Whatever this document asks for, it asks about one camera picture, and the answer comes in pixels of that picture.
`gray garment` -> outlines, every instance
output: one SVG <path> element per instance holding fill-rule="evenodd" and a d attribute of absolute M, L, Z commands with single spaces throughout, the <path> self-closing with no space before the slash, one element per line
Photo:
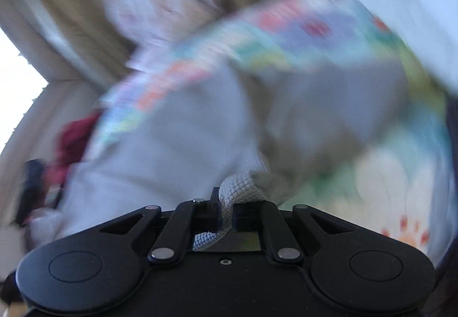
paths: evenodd
<path fill-rule="evenodd" d="M 209 198 L 215 186 L 226 187 L 226 218 L 253 192 L 281 203 L 306 179 L 354 156 L 406 98 L 395 59 L 256 75 L 221 65 L 205 81 L 169 94 L 100 158 L 75 166 L 58 237 L 148 204 L 173 210 Z M 201 246 L 219 237 L 202 238 Z"/>

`gray cloth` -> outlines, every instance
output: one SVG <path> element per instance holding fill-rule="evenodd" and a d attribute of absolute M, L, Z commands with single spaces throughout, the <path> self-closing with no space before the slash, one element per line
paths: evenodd
<path fill-rule="evenodd" d="M 229 229 L 234 203 L 283 202 L 373 140 L 407 97 L 395 59 L 313 73 L 221 66 L 169 94 L 100 158 L 75 166 L 58 237 L 148 204 L 173 210 L 221 186 L 224 228 L 196 237 L 207 247 Z"/>

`window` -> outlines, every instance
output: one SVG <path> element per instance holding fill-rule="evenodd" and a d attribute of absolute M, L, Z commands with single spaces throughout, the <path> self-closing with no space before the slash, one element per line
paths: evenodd
<path fill-rule="evenodd" d="M 0 152 L 47 84 L 0 30 Z"/>

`curtain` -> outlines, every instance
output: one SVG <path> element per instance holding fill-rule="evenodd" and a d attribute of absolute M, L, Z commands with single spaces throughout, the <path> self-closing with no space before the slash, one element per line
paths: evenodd
<path fill-rule="evenodd" d="M 130 72 L 124 63 L 132 47 L 89 0 L 9 2 L 83 78 L 100 89 L 109 89 Z"/>

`red cloth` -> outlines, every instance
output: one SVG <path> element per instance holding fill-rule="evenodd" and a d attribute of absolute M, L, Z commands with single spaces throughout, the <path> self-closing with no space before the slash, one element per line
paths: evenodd
<path fill-rule="evenodd" d="M 45 180 L 50 186 L 64 184 L 70 165 L 81 161 L 101 114 L 102 111 L 98 110 L 82 120 L 64 126 L 57 145 L 56 163 L 45 173 Z"/>

